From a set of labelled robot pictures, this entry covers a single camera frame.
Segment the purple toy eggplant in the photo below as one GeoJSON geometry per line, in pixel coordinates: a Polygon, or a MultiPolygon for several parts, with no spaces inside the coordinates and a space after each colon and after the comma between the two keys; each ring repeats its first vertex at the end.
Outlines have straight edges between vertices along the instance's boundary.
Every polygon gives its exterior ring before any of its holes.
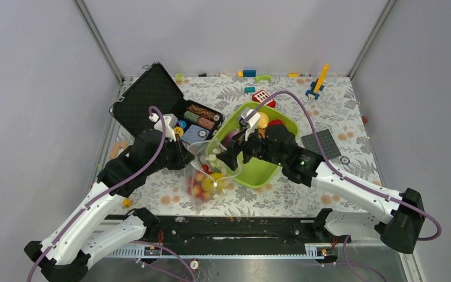
{"type": "Polygon", "coordinates": [[[233,129],[230,132],[228,132],[226,134],[226,136],[224,137],[224,139],[221,141],[221,144],[224,147],[229,147],[229,145],[231,144],[231,142],[233,141],[233,137],[238,134],[240,131],[239,129],[233,129]]]}

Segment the yellow green toy fruit slice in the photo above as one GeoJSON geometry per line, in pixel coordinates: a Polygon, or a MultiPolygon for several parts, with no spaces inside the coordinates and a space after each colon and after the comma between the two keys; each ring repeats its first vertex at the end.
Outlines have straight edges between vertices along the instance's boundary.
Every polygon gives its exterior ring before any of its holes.
{"type": "Polygon", "coordinates": [[[201,182],[201,188],[210,193],[221,193],[227,185],[228,179],[222,173],[212,173],[201,182]]]}

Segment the clear zip top bag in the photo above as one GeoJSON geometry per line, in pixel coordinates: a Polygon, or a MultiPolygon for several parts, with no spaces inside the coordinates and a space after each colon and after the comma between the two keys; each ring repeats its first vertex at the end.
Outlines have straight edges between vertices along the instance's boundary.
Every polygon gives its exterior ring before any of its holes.
{"type": "Polygon", "coordinates": [[[217,139],[193,143],[187,150],[193,159],[184,169],[185,190],[199,214],[207,203],[225,196],[227,186],[241,173],[242,167],[239,164],[231,169],[217,158],[226,151],[217,139]]]}

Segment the red lychee bunch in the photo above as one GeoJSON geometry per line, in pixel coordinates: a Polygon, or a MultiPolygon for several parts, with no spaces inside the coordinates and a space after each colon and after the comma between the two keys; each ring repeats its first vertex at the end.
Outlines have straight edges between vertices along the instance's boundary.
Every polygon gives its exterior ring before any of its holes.
{"type": "Polygon", "coordinates": [[[186,170],[187,193],[193,199],[201,202],[207,202],[213,198],[214,193],[205,192],[201,188],[201,182],[209,174],[204,173],[193,166],[189,166],[186,170]]]}

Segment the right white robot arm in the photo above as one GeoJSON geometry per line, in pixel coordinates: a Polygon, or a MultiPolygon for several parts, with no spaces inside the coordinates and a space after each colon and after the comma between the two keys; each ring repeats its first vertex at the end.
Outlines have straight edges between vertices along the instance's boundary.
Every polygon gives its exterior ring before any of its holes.
{"type": "Polygon", "coordinates": [[[256,158],[278,165],[290,181],[337,194],[366,211],[364,214],[321,211],[313,226],[319,241],[328,242],[343,235],[371,237],[400,253],[414,251],[425,221],[422,196],[416,190],[399,192],[362,179],[350,179],[340,169],[333,171],[330,161],[298,146],[294,134],[283,125],[269,126],[264,137],[258,133],[246,136],[241,131],[217,159],[235,170],[238,155],[243,156],[244,164],[256,158]]]}

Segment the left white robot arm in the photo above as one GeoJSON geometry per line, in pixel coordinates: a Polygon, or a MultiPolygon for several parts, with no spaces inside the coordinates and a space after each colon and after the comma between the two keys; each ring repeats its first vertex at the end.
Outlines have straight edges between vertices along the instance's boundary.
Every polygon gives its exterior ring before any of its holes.
{"type": "Polygon", "coordinates": [[[163,169],[181,170],[194,156],[182,141],[156,129],[144,130],[118,157],[108,161],[81,204],[49,237],[24,248],[47,281],[81,281],[88,270],[112,251],[132,241],[161,235],[160,220],[138,208],[117,226],[98,235],[94,230],[146,179],[163,169]]]}

